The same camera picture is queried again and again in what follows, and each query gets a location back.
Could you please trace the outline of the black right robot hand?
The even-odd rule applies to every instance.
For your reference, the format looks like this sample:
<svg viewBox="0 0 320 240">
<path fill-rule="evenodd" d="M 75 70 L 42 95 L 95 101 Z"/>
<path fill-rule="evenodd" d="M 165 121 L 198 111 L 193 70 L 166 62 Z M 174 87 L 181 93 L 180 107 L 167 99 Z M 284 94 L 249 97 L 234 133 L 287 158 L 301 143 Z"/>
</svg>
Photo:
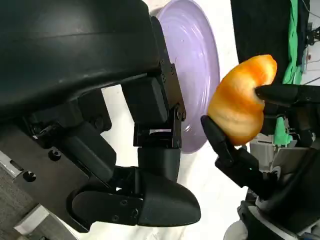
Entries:
<svg viewBox="0 0 320 240">
<path fill-rule="evenodd" d="M 260 171 L 258 160 L 246 150 L 236 149 L 216 120 L 203 115 L 201 124 L 218 155 L 215 166 L 239 187 L 248 187 L 267 200 L 302 169 L 303 162 L 311 158 L 308 151 L 320 147 L 320 88 L 273 84 L 257 87 L 255 93 L 261 100 L 277 106 L 276 113 L 268 118 L 283 117 L 286 130 L 297 140 L 296 147 L 279 150 L 270 172 Z"/>
</svg>

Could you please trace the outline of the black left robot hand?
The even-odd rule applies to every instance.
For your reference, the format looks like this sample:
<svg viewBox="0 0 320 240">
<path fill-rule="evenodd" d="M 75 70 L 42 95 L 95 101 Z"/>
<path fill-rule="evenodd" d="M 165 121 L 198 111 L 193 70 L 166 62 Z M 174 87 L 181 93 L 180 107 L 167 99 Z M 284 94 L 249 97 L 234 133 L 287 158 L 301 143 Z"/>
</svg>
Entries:
<svg viewBox="0 0 320 240">
<path fill-rule="evenodd" d="M 120 85 L 138 166 L 116 164 L 102 89 Z M 198 222 L 178 184 L 186 118 L 160 22 L 142 0 L 0 3 L 0 150 L 15 182 L 72 228 Z"/>
</svg>

